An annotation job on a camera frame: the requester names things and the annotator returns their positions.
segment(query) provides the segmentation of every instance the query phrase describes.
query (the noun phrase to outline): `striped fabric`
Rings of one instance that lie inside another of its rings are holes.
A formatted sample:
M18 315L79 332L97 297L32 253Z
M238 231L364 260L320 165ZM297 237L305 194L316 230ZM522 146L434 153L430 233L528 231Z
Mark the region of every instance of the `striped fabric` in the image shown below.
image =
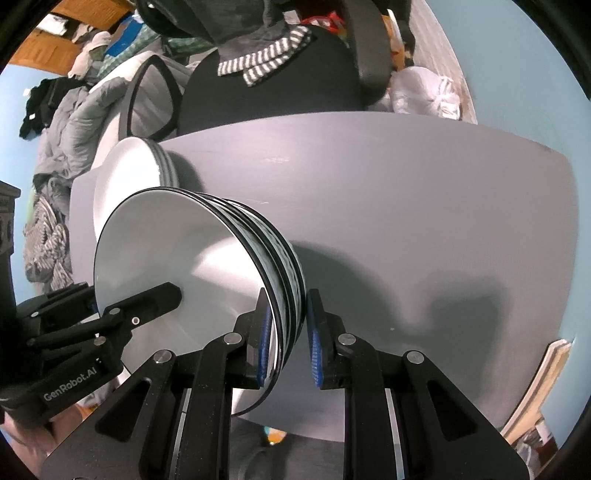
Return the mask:
M217 67L217 75L243 72L242 76L249 87L257 84L310 43L311 31L308 27L295 25L290 28L289 34L263 50L221 61Z

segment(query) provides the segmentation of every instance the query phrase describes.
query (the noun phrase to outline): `striped scarf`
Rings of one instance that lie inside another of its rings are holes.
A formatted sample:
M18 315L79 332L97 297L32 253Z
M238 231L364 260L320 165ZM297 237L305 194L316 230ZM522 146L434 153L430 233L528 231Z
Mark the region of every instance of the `striped scarf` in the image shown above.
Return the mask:
M73 283L68 233L58 221L51 204L36 195L33 220L24 228L25 275L30 282L43 283L43 293L56 291Z
M287 62L296 52L311 41L311 31L303 25L290 25L289 33L254 53L221 61L217 75L243 72L246 84L251 87L268 77Z

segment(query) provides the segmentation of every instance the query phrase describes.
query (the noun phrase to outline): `white plastic bag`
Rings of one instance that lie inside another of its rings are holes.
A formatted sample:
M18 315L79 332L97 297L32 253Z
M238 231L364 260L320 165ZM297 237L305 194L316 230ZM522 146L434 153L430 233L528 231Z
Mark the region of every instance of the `white plastic bag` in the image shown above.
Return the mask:
M453 80L440 77L424 67L408 67L393 72L390 89L396 113L417 113L459 120L460 97Z

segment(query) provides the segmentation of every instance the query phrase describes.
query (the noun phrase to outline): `black rim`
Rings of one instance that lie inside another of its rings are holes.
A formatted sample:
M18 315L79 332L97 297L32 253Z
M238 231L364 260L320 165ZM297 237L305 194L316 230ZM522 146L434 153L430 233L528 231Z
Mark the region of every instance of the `black rim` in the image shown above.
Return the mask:
M218 197L208 195L207 193L199 193L199 195L206 197L208 200L210 200L212 202L219 203L222 207L227 208L231 212L232 215L238 216L240 218L240 220L242 222L244 222L250 230L253 231L255 236L263 244L263 247L265 248L265 250L267 250L267 253L269 253L269 255L271 256L273 264L275 265L275 269L279 273L279 277L280 277L280 280L281 280L281 283L282 283L282 286L284 289L284 297L285 297L287 309L288 309L288 311L286 312L287 317L285 318L285 324L286 324L286 327L288 330L288 337L286 338L285 351L284 351L285 357L283 360L283 363L285 364L285 362L287 361L287 358L289 357L289 354L291 353L293 346L295 344L294 340L296 338L295 333L296 333L297 325L295 323L296 304L294 303L292 296L287 293L288 291L291 291L291 283L289 281L289 275L287 274L287 271L285 270L285 266L283 265L281 258L279 257L279 255L275 251L272 243L269 241L267 236L263 233L263 231L259 228L259 226L255 222L252 221L252 219L248 218L248 216L246 214L244 214L240 210L236 210L235 207L232 207L232 205L228 201L226 201L225 199L220 199Z
M163 154L163 149L155 141L149 138L142 138L142 140L149 146L156 162L160 168L160 182L165 187L178 187L178 175L174 169L172 162Z
M255 264L256 269L259 272L259 275L261 275L263 285L265 286L265 290L267 291L267 296L269 298L269 303L271 305L271 311L273 313L275 328L277 330L277 337L278 337L277 356L279 357L279 366L280 367L274 370L274 372L271 375L271 380L269 381L269 386L267 386L267 388L263 391L262 395L250 407L245 408L244 410L241 410L239 412L232 414L233 416L244 415L245 413L248 413L251 410L257 408L268 397L269 393L271 393L271 390L273 390L273 387L277 383L277 380L279 379L279 374L280 374L280 372L283 368L283 365L285 363L284 345L283 345L283 339L284 339L283 325L281 324L280 320L277 320L279 318L279 315L277 315L277 312L279 312L279 305L277 304L277 298L275 297L275 293L273 292L273 290L271 288L271 282L269 281L269 278L267 277L267 274L265 273L265 270L263 269L261 262L257 258L254 250L250 247L250 245L248 244L248 242L246 241L246 239L244 238L242 233L239 232L238 229L236 227L234 227L231 223L229 224L228 220L224 217L224 215L222 213L220 213L215 207L206 203L205 200L199 198L198 196L196 196L192 192L188 192L188 191L182 190L182 189L175 189L175 188L171 188L171 187L153 187L150 189L140 190L139 192L135 192L134 194L127 197L123 202L121 202L117 206L117 208L115 210L113 210L111 212L111 214L109 215L109 218L107 218L107 221L105 222L105 226L107 225L107 223L109 222L111 217L115 214L115 212L119 209L119 207L121 207L121 205L123 205L127 200L129 200L132 197L135 197L136 195L139 195L140 193L150 192L152 190L156 190L159 192L167 191L167 192L172 192L172 193L177 193L179 195L183 195L191 200L196 201L199 205L203 206L210 213L215 215L224 224L224 226L226 228L228 228L228 230L230 230L232 235L234 235L238 239L238 241L241 243L241 245L247 251L248 255L251 257L251 260ZM102 231L100 232L99 239L96 242L97 251L98 251L98 246L100 244L100 239L102 238L104 231L105 231L105 228L103 227ZM96 254L95 254L95 260L93 263L93 270L96 271Z
M275 234L275 236L279 239L279 241L282 243L283 247L285 248L285 250L287 251L287 254L289 255L289 257L291 259L291 262L296 267L295 274L297 275L298 283L300 284L300 293L301 293L301 312L300 312L300 319L301 320L300 320L300 324L297 327L297 335L295 337L295 341L297 341L297 339L300 337L302 328L304 327L304 319L306 317L306 284L304 282L304 276L301 271L301 268L299 267L300 263L299 263L298 259L296 258L296 255L295 255L294 251L292 250L290 244L287 242L286 238L281 234L281 232L279 230L277 230L277 228L275 228L275 226L269 220L267 220L267 218L265 218L263 215L261 215L255 209L252 209L248 205L244 205L241 202L237 202L236 200L228 200L228 202L240 205L245 210L248 210L253 215L255 215L257 218L259 218L261 220L261 222L265 223L265 225L267 225L269 230L271 230Z

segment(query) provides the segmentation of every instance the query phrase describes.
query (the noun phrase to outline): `blue gripper pad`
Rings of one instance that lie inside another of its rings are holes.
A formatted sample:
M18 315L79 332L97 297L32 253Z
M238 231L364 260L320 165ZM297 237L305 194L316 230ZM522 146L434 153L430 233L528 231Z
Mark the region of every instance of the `blue gripper pad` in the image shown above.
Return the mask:
M310 363L312 365L312 376L317 387L324 381L324 372L322 371L322 347L320 345L320 335L314 321L314 312L312 302L307 303L306 326L308 329L308 342L310 344Z
M271 347L271 325L273 321L273 314L271 313L271 307L267 306L265 310L265 318L261 326L261 347L259 348L259 368L256 373L256 379L259 387L265 385L265 379L267 378L267 368L269 366L269 350Z

